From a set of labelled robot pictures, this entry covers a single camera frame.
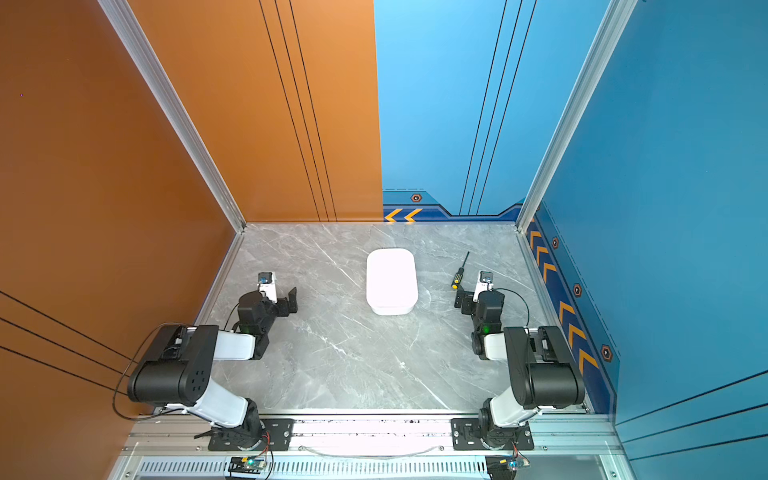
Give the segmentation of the yellow black screwdriver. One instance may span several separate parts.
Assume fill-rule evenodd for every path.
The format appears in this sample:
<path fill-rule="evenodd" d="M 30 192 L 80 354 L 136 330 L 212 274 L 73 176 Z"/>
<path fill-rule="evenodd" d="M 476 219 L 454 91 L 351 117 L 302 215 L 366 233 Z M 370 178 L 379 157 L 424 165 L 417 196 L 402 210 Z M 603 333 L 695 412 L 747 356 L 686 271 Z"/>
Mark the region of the yellow black screwdriver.
<path fill-rule="evenodd" d="M 470 252 L 467 252 L 461 266 L 458 268 L 456 274 L 453 277 L 451 288 L 454 290 L 458 290 L 461 287 L 461 282 L 463 280 L 464 272 L 465 272 L 465 265 L 469 255 L 470 255 Z"/>

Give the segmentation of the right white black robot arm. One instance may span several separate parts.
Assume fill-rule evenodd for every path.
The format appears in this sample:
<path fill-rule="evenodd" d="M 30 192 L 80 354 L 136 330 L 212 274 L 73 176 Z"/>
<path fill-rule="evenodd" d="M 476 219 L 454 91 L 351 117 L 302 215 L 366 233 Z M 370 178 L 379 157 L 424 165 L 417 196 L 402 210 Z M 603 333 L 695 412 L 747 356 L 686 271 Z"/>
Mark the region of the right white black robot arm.
<path fill-rule="evenodd" d="M 491 289 L 456 289 L 455 307 L 473 323 L 472 349 L 482 360 L 507 365 L 509 384 L 488 398 L 475 419 L 453 419 L 453 448 L 532 451 L 530 421 L 545 412 L 584 402 L 586 387 L 570 348 L 556 326 L 503 326 L 505 296 Z"/>

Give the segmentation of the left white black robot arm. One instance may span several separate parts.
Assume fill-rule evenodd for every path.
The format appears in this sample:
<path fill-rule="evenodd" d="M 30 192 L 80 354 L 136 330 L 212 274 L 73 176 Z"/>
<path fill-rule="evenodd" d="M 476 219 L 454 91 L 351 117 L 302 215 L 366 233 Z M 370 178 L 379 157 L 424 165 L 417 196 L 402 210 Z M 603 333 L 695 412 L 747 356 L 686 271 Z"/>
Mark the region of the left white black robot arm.
<path fill-rule="evenodd" d="M 237 304 L 231 330 L 216 325 L 161 326 L 127 382 L 135 403 L 163 407 L 167 414 L 198 417 L 209 424 L 201 438 L 210 451 L 286 451 L 294 421 L 264 420 L 256 402 L 211 378 L 218 361 L 256 361 L 269 346 L 275 321 L 298 312 L 297 290 L 272 298 L 266 288 L 248 292 Z"/>

